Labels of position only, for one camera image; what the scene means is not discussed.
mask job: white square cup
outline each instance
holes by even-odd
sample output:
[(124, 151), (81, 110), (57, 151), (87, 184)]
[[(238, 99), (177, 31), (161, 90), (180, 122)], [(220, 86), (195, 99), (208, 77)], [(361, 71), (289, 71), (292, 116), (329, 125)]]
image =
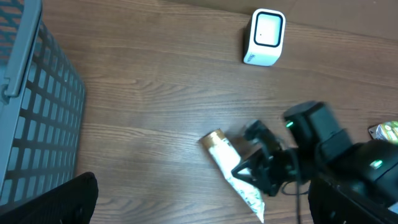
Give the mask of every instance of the white square cup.
[(243, 62), (271, 66), (282, 53), (286, 19), (283, 13), (257, 9), (244, 34)]

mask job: green light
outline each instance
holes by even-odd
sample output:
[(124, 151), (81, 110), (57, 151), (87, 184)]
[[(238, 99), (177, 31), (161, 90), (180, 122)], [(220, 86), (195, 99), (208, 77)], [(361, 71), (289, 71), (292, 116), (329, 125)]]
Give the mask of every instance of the green light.
[(372, 167), (373, 169), (378, 169), (378, 168), (380, 168), (381, 165), (383, 165), (383, 161), (381, 161), (380, 159), (375, 160), (375, 161), (373, 161), (373, 162), (371, 163), (371, 167)]
[(293, 125), (293, 121), (287, 123), (287, 124), (286, 124), (286, 128), (290, 127), (291, 125)]

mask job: perforated basket wall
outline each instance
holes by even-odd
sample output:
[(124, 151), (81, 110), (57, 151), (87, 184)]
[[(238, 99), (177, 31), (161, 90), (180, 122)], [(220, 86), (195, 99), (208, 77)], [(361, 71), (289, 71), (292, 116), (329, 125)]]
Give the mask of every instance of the perforated basket wall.
[[(17, 47), (14, 39), (22, 12), (23, 2), (0, 1), (0, 72), (10, 66), (7, 60), (11, 49)], [(74, 176), (85, 86), (57, 41), (39, 21), (20, 97), (16, 98), (20, 99), (20, 107), (15, 111), (18, 116), (12, 146), (0, 149), (9, 151), (0, 181), (0, 213)]]

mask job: brown cap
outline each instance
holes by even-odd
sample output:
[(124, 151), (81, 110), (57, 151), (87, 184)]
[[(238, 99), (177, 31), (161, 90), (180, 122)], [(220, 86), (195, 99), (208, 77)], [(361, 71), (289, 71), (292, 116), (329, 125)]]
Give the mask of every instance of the brown cap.
[(201, 139), (201, 143), (203, 146), (207, 149), (210, 147), (214, 146), (219, 142), (220, 140), (223, 140), (225, 138), (225, 135), (222, 130), (217, 129), (213, 131), (210, 134), (207, 134), (205, 137)]

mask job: blue basket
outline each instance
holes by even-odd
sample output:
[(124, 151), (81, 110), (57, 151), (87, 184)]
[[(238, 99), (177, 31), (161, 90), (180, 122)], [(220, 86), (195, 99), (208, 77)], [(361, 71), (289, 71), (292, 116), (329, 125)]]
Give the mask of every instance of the blue basket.
[(0, 213), (74, 176), (85, 104), (40, 0), (0, 0)]

